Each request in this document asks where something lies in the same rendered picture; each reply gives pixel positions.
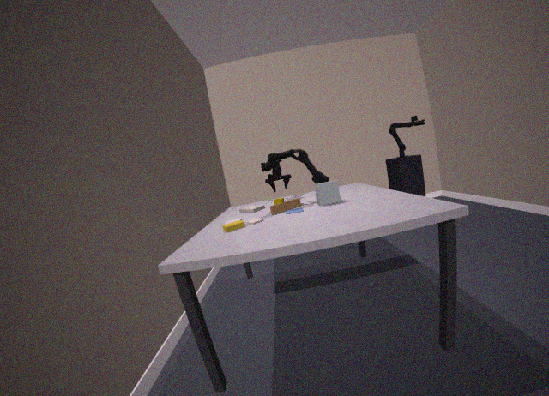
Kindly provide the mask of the yellow rectangular block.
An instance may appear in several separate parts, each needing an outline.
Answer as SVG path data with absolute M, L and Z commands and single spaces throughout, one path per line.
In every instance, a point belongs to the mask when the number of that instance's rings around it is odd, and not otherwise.
M 223 231 L 229 232 L 229 231 L 234 231 L 238 228 L 239 229 L 243 228 L 245 226 L 244 226 L 244 222 L 239 220 L 231 224 L 225 224 L 222 227 L 223 227 Z

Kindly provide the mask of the brown wooden plank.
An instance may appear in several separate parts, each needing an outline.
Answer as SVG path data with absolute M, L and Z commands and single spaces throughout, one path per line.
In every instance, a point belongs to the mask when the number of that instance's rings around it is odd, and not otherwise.
M 290 201 L 285 201 L 285 202 L 270 206 L 270 211 L 271 211 L 271 214 L 274 215 L 274 214 L 281 213 L 286 210 L 290 210 L 300 206 L 301 206 L 300 198 L 296 198 Z

